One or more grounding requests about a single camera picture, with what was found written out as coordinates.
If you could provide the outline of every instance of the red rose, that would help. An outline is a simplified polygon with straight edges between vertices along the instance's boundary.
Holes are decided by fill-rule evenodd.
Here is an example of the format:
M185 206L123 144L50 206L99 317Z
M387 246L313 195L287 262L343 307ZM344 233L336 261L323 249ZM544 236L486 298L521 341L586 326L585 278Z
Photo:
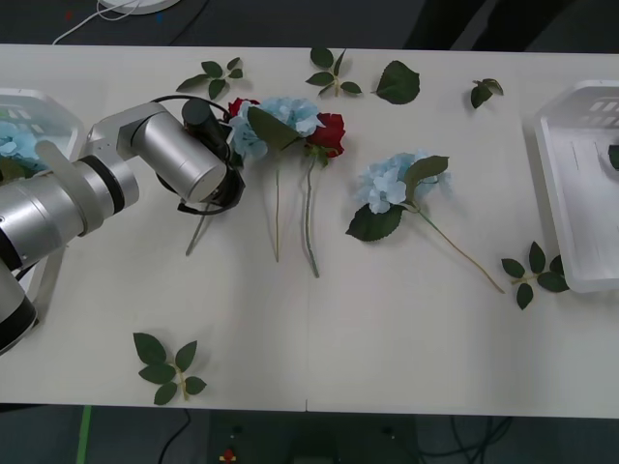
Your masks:
M307 138L307 142L324 148L331 148L327 156L335 158L344 153L341 139L346 131L341 114L319 113L318 120L324 128L316 128L316 131Z
M256 100L236 99L232 103L228 104L228 111L230 112L230 118L233 118L234 116L239 114L239 111L241 110L241 103L243 103L243 102L250 102L250 103L253 103L253 104L260 104L260 101L256 101Z

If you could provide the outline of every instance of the blue flower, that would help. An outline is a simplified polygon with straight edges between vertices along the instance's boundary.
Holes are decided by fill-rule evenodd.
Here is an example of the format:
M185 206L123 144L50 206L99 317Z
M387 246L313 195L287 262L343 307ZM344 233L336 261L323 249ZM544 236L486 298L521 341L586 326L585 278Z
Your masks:
M232 137L234 150L243 157L259 160L269 151L267 144L258 138L248 121L248 109L256 106L249 101L243 101L239 113L230 120L230 126L235 130ZM293 100L290 98L268 99L258 107L272 114L302 137L312 135L317 127L323 127L318 120L318 107L307 99Z
M357 200L368 204L375 214L387 213L391 205L402 203L406 199L406 184L404 175L413 163L427 158L424 150L417 150L415 155L400 153L383 162L372 164L360 176L361 186L355 195ZM422 199L436 184L449 182L450 174L442 173L438 176L424 179L415 189L415 198Z
M4 157L21 155L37 160L35 152L37 139L29 130L18 129L15 124L0 121L0 155Z

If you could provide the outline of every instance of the robotic arm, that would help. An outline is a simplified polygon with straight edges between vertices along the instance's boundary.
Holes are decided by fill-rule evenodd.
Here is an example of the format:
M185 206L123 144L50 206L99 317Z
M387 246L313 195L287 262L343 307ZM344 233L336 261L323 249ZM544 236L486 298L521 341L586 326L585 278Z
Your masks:
M33 266L135 203L137 182L126 160L146 161L182 198L181 211L195 211L185 201L219 204L222 211L238 203L244 185L229 164L225 126L209 102L186 99L184 125L156 101L103 119L73 163L40 142L37 153L51 171L0 188L0 355L37 318L12 271Z

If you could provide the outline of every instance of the dark floor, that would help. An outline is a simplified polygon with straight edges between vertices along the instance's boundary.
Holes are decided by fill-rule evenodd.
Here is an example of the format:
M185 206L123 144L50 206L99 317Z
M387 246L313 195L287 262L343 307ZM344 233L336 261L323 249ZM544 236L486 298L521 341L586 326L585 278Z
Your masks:
M43 406L0 414L0 462L75 462L81 413L76 406ZM170 446L165 464L216 463L230 445L240 464L283 464L292 462L285 459L303 439L315 440L316 431L326 440L315 449L335 450L343 464L412 464L416 439L425 452L457 447L449 418L438 416L201 410L191 410L191 415L191 425ZM155 463L165 442L184 422L182 410L96 407L86 462ZM386 435L385 427L393 434ZM465 444L477 443L485 434L486 418L457 418L457 429ZM618 437L617 420L516 418L505 437L488 448L485 463L614 463L619 459ZM427 458L428 464L465 462L462 455Z
M182 0L161 15L118 22L96 18L63 44L401 48L424 4L424 0L210 0L204 12L194 18L203 2ZM486 2L453 49L470 49L494 3ZM0 8L0 44L51 44L90 15L95 0L5 0ZM579 0L552 21L528 49L618 52L617 19L618 0ZM187 24L189 28L179 36ZM81 414L82 408L69 406L0 414L0 463L75 462ZM155 463L164 443L184 420L180 410L94 408L86 462ZM243 431L231 439L236 425ZM220 453L231 443L241 464L285 462L283 458L296 443L295 433L308 426L328 430L327 445L316 447L335 443L342 463L412 463L416 441L426 452L456 446L448 417L192 411L192 424L174 441L164 463L219 462ZM386 426L395 430L395 439L383 433ZM458 418L457 427L465 444L477 443L485 434L486 418ZM618 420L518 418L507 435L488 449L485 463L614 463L619 462L618 439ZM466 460L456 455L428 458L427 462L456 464Z

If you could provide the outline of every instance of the white container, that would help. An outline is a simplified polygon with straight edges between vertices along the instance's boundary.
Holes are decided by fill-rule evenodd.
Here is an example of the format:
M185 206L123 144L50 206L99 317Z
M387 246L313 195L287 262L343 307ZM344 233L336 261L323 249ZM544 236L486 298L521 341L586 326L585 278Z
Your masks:
M85 137L81 121L47 95L36 90L0 88L0 112L5 114L0 118L2 121L31 131L38 141L55 143L69 160L76 160L79 156ZM44 259L21 280L20 284L31 301L35 301L47 275L57 271L49 269L47 259Z
M544 106L535 127L565 277L578 293L619 289L619 81L587 80Z

